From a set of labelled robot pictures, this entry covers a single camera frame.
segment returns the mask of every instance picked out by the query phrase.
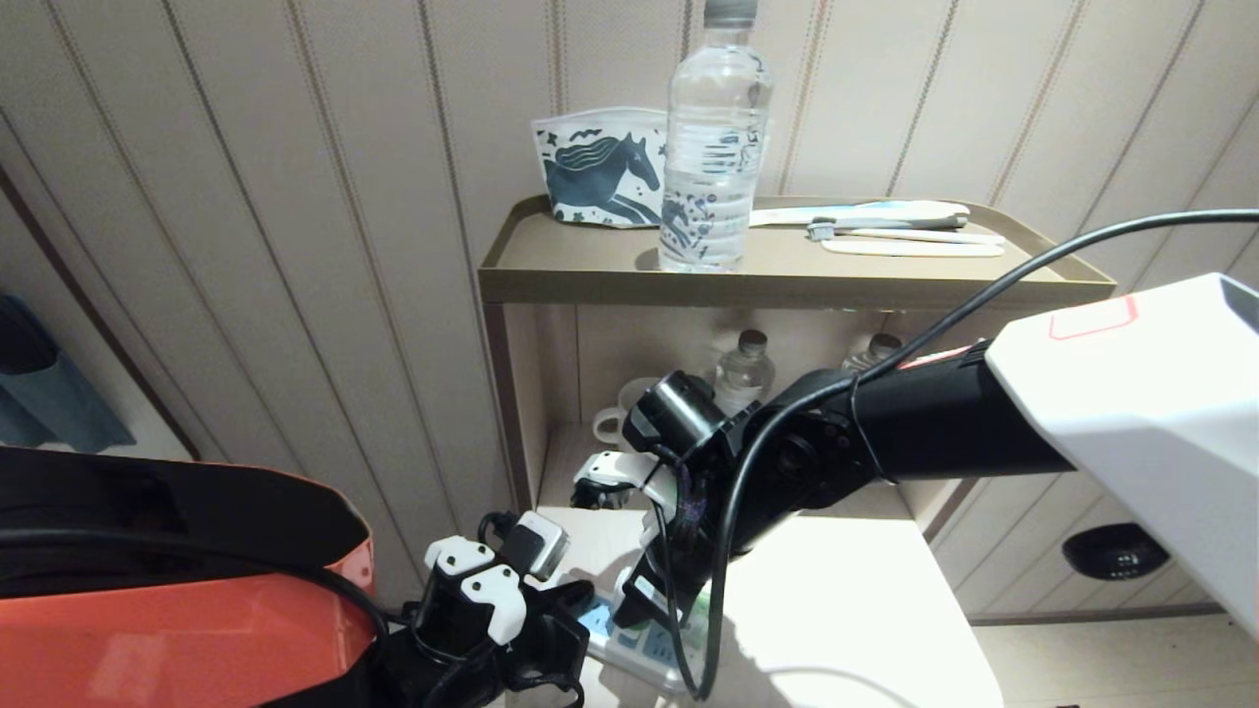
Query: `small water bottle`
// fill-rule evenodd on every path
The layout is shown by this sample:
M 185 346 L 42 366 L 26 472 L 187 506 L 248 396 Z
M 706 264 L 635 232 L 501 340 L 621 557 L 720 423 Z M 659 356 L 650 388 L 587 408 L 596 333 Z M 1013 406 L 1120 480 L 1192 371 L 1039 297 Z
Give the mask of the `small water bottle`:
M 708 0 L 704 45 L 669 82 L 660 267 L 737 271 L 760 173 L 773 78 L 748 45 L 757 0 Z
M 713 402 L 726 416 L 752 404 L 774 382 L 774 363 L 765 354 L 769 338 L 749 329 L 739 334 L 739 345 L 721 355 L 713 382 Z
M 880 331 L 870 338 L 870 345 L 866 346 L 864 351 L 854 351 L 852 354 L 849 354 L 849 357 L 844 359 L 844 363 L 840 364 L 840 370 L 846 374 L 861 373 L 895 354 L 900 346 L 900 339 L 885 331 Z

